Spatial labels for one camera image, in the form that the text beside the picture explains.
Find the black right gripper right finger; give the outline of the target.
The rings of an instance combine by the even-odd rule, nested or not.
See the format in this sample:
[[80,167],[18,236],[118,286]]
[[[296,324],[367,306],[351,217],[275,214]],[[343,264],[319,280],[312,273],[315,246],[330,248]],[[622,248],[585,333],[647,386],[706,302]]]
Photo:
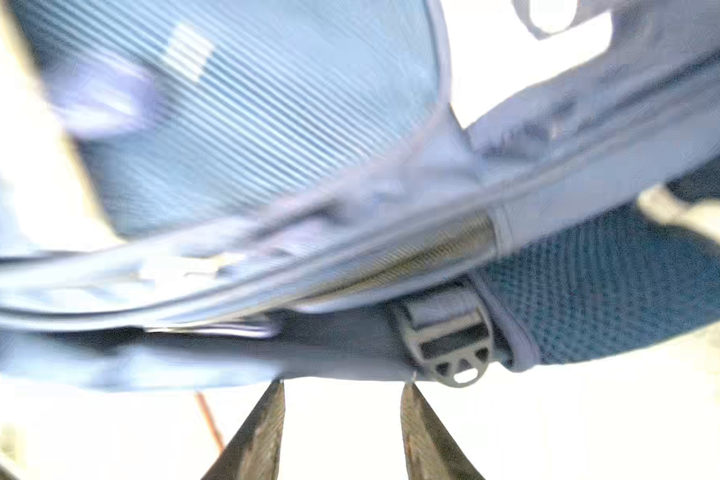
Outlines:
[[415,383],[403,387],[400,421],[409,479],[484,480]]

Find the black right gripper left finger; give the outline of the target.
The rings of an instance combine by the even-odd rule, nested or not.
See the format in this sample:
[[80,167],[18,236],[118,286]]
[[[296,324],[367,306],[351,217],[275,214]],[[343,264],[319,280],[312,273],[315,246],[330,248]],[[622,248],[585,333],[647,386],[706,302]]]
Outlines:
[[278,478],[285,419],[285,389],[273,381],[202,480]]

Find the navy blue student backpack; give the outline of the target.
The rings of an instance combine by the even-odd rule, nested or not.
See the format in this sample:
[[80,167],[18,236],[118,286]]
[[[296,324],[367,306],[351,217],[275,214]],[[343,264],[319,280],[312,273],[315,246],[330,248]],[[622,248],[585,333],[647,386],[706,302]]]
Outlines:
[[462,387],[720,320],[720,1],[0,1],[0,373]]

